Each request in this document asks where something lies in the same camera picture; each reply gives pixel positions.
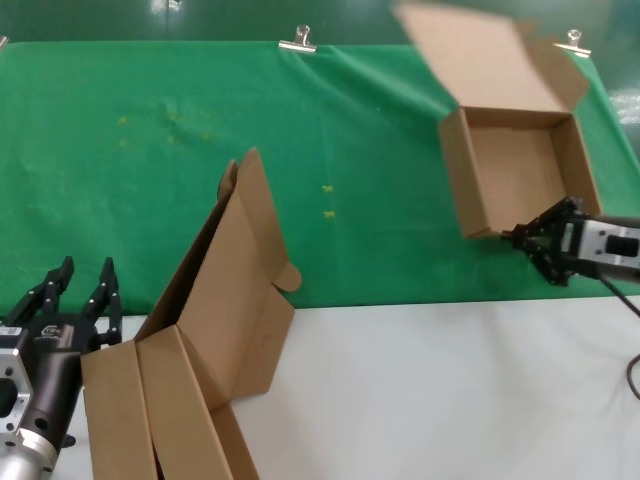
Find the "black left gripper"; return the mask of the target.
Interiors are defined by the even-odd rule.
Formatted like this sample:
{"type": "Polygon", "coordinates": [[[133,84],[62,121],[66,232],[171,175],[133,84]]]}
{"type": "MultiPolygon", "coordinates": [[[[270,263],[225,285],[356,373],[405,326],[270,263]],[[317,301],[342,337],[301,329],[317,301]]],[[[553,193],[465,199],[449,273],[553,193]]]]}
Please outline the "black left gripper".
{"type": "MultiPolygon", "coordinates": [[[[32,287],[7,315],[10,326],[26,325],[35,314],[57,313],[60,296],[74,273],[74,262],[66,256],[62,265],[50,270],[45,279],[32,287]]],[[[81,356],[97,346],[122,342],[122,305],[114,260],[107,257],[98,286],[80,314],[39,315],[27,329],[33,337],[36,369],[32,382],[34,394],[22,427],[48,441],[63,441],[83,385],[81,356]],[[108,311],[109,323],[99,333],[97,320],[108,311]]]]}

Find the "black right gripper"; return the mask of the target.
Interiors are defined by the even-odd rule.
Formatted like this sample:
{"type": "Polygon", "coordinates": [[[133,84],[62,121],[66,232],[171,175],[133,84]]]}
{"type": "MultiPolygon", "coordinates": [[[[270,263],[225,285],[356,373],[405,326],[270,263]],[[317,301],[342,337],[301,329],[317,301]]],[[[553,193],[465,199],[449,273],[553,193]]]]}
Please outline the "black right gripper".
{"type": "Polygon", "coordinates": [[[529,223],[503,230],[501,238],[511,241],[514,249],[523,252],[553,286],[567,287],[574,272],[598,280],[612,278],[638,284],[639,219],[574,218],[582,215],[582,203],[577,197],[566,197],[529,223]],[[549,245],[531,239],[564,223],[560,256],[549,245]]]}

